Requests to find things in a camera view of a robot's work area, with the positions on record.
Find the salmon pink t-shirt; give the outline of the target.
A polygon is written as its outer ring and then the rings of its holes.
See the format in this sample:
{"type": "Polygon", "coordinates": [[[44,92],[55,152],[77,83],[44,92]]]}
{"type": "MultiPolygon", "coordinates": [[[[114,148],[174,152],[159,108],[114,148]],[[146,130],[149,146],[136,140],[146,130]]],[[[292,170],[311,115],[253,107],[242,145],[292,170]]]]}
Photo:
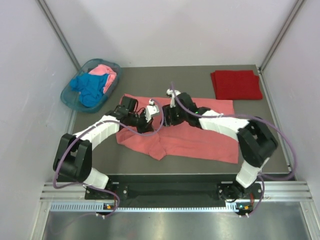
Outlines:
{"type": "Polygon", "coordinates": [[[237,164],[239,158],[235,139],[192,127],[187,122],[163,126],[152,136],[141,136],[123,128],[116,133],[116,140],[118,144],[158,161],[166,156],[180,156],[237,164]]]}

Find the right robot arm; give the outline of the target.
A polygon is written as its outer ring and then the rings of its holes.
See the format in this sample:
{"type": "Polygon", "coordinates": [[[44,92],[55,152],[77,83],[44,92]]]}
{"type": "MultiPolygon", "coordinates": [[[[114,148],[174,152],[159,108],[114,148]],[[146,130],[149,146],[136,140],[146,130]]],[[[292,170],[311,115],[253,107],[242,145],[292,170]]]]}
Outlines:
{"type": "Polygon", "coordinates": [[[240,171],[232,184],[220,191],[220,198],[235,201],[252,191],[262,168],[278,148],[278,141],[267,125],[257,119],[233,117],[208,107],[198,107],[189,94],[168,89],[170,103],[163,106],[166,127],[187,122],[191,127],[213,131],[236,140],[243,157],[240,171]]]}

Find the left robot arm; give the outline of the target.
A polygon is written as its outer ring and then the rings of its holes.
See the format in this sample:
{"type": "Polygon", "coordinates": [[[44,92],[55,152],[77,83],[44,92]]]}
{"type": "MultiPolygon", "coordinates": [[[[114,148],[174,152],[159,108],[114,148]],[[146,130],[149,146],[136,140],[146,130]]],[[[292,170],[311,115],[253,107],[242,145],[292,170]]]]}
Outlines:
{"type": "Polygon", "coordinates": [[[76,134],[64,134],[53,162],[54,179],[65,176],[76,183],[94,187],[102,198],[109,198],[114,187],[108,183],[107,175],[92,167],[93,150],[125,127],[135,127],[140,135],[153,131],[153,117],[160,113],[159,107],[150,100],[142,113],[138,113],[137,104],[137,99],[124,96],[114,110],[108,111],[93,125],[76,134]]]}

